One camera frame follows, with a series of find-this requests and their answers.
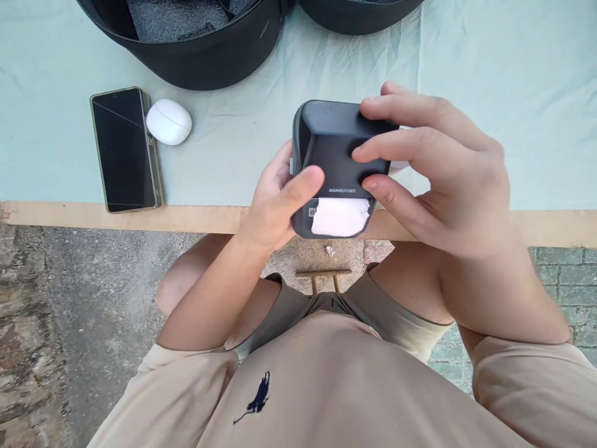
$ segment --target ground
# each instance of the ground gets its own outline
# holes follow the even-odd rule
[[[199,237],[0,226],[0,447],[86,445],[163,322],[155,306],[160,278]],[[341,280],[345,290],[366,263],[390,250],[384,241],[296,238],[264,274],[281,272],[310,292],[310,281],[295,272],[350,269],[354,274]],[[597,364],[597,251],[530,252],[570,321],[573,341]],[[333,289],[331,279],[318,286]],[[455,328],[430,364],[470,391],[472,368]]]

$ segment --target gray foam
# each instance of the gray foam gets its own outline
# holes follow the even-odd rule
[[[215,31],[228,23],[218,0],[127,0],[141,42],[172,42]],[[247,0],[231,0],[240,11]]]

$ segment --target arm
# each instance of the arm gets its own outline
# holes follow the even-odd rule
[[[446,100],[393,83],[384,85],[382,96],[364,100],[361,112],[413,127],[372,138],[353,158],[407,160],[430,180],[431,191],[418,197],[383,175],[368,177],[363,187],[413,236],[443,251],[446,306],[463,329],[467,349],[484,336],[566,342],[566,321],[510,222],[500,144]]]
[[[290,217],[323,184],[323,171],[309,167],[288,182],[291,143],[264,169],[239,232],[178,303],[157,339],[172,350],[210,350],[224,345],[267,259],[294,231]]]
[[[484,336],[543,344],[570,339],[564,316],[539,281],[515,230],[511,238],[483,259],[442,254],[446,307],[460,325],[469,354]]]

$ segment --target black bag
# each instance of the black bag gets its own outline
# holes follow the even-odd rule
[[[132,2],[77,1],[108,37],[128,49],[156,75],[190,90],[227,87],[257,70],[274,49],[282,19],[295,2],[248,0],[246,7],[235,14],[229,9],[230,0],[221,0],[223,14],[229,20],[219,29],[206,26],[195,34],[170,41],[141,42],[129,8]],[[148,5],[158,2],[138,0]],[[191,6],[199,2],[178,0],[177,3]]]
[[[359,35],[395,24],[422,1],[300,3],[322,26]],[[108,37],[160,78],[189,90],[216,90],[245,79],[259,68],[274,49],[282,21],[297,0],[77,2]]]
[[[382,31],[414,11],[423,0],[299,0],[322,27],[348,35]]]

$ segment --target shirt logo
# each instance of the shirt logo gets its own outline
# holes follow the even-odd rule
[[[238,419],[234,420],[232,424],[237,424],[242,420],[245,415],[247,414],[255,414],[260,413],[266,405],[266,401],[269,399],[267,393],[269,392],[269,370],[266,372],[263,378],[261,378],[261,384],[259,385],[259,389],[257,389],[257,396],[253,401],[251,401],[247,405],[247,410],[244,414]]]

